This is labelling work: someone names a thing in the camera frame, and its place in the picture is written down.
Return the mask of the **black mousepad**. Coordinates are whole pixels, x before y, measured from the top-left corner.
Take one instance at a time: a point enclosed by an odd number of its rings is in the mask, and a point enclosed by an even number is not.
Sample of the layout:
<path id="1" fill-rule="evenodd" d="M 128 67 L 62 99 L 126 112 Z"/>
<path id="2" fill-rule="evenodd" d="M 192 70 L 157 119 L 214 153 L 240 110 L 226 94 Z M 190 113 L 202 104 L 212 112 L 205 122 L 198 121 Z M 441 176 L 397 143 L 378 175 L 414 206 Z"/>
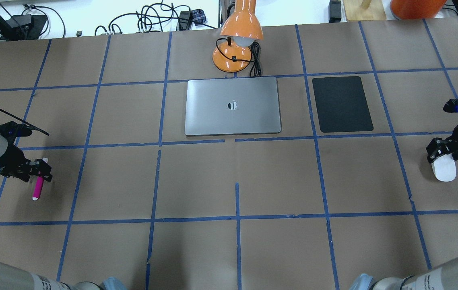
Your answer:
<path id="1" fill-rule="evenodd" d="M 314 78 L 312 86 L 321 132 L 368 132 L 374 129 L 360 77 Z"/>

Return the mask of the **orange desk lamp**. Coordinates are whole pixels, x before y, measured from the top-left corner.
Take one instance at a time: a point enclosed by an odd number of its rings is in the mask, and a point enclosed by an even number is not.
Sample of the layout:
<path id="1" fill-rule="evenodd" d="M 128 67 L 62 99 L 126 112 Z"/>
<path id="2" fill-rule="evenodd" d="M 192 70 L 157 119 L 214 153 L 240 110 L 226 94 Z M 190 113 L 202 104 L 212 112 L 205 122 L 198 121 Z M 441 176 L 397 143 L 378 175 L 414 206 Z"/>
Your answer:
<path id="1" fill-rule="evenodd" d="M 264 35 L 255 0 L 237 0 L 215 42 L 212 62 L 220 71 L 237 73 L 251 66 L 250 77 L 260 77 L 260 44 Z"/>

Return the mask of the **orange round object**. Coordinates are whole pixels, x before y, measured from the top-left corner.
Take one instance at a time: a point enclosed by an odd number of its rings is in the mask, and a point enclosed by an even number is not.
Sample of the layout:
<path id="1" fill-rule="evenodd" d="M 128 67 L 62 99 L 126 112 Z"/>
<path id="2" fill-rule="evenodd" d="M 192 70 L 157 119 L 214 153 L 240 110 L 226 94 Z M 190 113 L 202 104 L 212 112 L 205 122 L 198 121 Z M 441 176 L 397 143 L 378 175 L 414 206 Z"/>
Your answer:
<path id="1" fill-rule="evenodd" d="M 446 0 L 392 0 L 390 9 L 400 20 L 434 18 L 443 8 Z"/>

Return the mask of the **pink marker pen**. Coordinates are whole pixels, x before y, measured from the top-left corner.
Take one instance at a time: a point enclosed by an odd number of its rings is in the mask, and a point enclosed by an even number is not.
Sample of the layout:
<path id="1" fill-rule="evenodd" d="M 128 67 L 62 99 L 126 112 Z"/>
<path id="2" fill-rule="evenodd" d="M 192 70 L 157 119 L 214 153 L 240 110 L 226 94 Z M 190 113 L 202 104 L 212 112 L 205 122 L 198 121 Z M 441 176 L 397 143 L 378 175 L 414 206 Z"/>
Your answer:
<path id="1" fill-rule="evenodd" d="M 43 166 L 43 175 L 42 176 L 38 176 L 37 177 L 37 180 L 36 180 L 36 184 L 35 184 L 35 187 L 34 187 L 34 191 L 33 191 L 33 195 L 32 195 L 32 200 L 33 201 L 38 201 L 40 198 L 41 198 L 41 193 L 43 191 L 43 184 L 44 184 L 44 181 L 45 181 L 45 177 L 47 175 L 47 172 L 49 171 L 47 169 L 47 162 L 49 161 L 48 158 L 42 158 L 43 162 L 46 163 L 46 165 Z"/>

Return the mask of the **grey closed laptop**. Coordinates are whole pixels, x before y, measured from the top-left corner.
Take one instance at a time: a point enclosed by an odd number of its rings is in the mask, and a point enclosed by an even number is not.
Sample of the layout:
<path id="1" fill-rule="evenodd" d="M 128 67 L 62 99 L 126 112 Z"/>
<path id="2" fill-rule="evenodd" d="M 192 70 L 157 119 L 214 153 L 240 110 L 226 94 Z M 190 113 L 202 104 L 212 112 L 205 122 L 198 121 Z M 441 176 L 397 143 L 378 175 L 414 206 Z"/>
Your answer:
<path id="1" fill-rule="evenodd" d="M 187 83 L 186 136 L 282 131 L 275 77 L 198 79 Z"/>

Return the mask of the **black monitor stand base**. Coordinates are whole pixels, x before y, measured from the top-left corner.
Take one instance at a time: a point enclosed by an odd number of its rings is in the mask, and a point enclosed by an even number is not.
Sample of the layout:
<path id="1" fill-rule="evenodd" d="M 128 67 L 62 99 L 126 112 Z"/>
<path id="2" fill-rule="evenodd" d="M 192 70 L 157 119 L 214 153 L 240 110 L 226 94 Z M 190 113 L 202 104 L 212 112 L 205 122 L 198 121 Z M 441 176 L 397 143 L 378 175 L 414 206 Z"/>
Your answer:
<path id="1" fill-rule="evenodd" d="M 45 13 L 14 15 L 8 12 L 1 2 L 0 7 L 9 16 L 9 19 L 5 20 L 0 15 L 0 35 L 6 41 L 36 40 L 50 27 L 48 16 Z"/>

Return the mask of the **wooden stand base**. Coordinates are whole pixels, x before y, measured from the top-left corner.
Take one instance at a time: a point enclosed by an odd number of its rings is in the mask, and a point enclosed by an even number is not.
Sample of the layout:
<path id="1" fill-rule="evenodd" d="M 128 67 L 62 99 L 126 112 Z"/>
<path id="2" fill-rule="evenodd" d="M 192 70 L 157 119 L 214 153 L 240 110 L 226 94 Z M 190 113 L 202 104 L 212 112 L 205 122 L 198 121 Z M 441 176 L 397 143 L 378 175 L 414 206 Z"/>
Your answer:
<path id="1" fill-rule="evenodd" d="M 342 0 L 347 22 L 385 21 L 382 0 Z"/>

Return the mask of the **white computer mouse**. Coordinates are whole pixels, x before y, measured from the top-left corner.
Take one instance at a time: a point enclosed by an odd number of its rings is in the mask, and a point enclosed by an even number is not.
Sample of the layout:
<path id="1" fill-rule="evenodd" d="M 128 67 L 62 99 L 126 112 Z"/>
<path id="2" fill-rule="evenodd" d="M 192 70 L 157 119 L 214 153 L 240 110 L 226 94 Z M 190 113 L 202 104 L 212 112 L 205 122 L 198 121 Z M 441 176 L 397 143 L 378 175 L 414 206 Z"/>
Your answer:
<path id="1" fill-rule="evenodd" d="M 435 178 L 441 182 L 451 182 L 456 178 L 456 163 L 444 155 L 431 164 Z"/>

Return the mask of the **black power adapter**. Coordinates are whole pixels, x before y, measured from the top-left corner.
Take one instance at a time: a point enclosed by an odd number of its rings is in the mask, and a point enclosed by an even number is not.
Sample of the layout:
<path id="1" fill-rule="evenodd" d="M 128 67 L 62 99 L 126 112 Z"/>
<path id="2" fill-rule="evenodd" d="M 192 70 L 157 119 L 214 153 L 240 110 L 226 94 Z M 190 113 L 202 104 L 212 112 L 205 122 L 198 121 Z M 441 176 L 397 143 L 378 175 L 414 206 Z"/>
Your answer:
<path id="1" fill-rule="evenodd" d="M 328 4 L 328 23 L 339 23 L 342 19 L 341 0 L 330 0 Z"/>

